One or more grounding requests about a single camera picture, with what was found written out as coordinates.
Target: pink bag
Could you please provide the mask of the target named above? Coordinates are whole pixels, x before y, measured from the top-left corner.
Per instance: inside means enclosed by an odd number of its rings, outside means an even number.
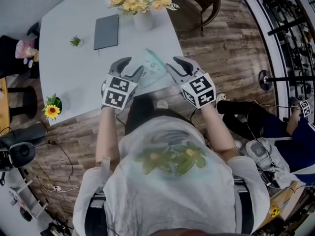
[[[27,56],[26,50],[28,49],[28,47],[34,48],[34,44],[35,44],[34,40],[20,40],[16,44],[15,58],[16,59],[31,58],[32,56]]]

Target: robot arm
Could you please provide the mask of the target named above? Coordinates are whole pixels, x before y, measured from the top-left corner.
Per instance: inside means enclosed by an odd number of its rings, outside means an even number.
[[[199,64],[185,57],[173,57],[179,65],[174,68],[166,64],[166,70],[181,87],[184,98],[196,108],[201,108],[216,100],[216,87],[208,73]]]

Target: black pants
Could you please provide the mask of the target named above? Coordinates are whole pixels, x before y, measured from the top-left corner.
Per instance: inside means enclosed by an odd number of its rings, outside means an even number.
[[[144,94],[136,96],[133,99],[133,103],[128,113],[128,118],[125,127],[125,135],[130,134],[133,130],[135,130],[137,127],[141,126],[145,122],[149,121],[150,119],[159,116],[175,117],[187,121],[188,123],[193,125],[185,117],[183,117],[182,115],[173,110],[154,109],[152,99],[147,94]]]
[[[218,112],[224,114],[223,121],[230,130],[248,140],[254,140],[255,137],[259,138],[261,136],[260,132],[264,120],[268,115],[271,115],[254,102],[219,101]],[[248,123],[241,122],[234,115],[245,115]]]

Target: gray tablet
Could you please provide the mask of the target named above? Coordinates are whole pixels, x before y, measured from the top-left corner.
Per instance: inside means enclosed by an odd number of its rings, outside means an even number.
[[[96,20],[94,50],[118,45],[118,22],[118,14]]]

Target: white vase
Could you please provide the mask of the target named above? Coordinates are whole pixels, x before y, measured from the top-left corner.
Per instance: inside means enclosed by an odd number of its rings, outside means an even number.
[[[67,112],[70,109],[70,100],[68,99],[68,97],[66,95],[61,95],[58,98],[61,101],[62,106],[63,106],[60,115],[64,115],[65,112]]]
[[[152,29],[153,26],[153,17],[151,11],[148,10],[147,12],[137,12],[134,16],[134,24],[138,31],[145,32]]]
[[[80,43],[79,43],[79,45],[77,47],[81,48],[83,45],[84,45],[84,41],[83,41],[83,39],[81,39],[81,41],[80,41]]]

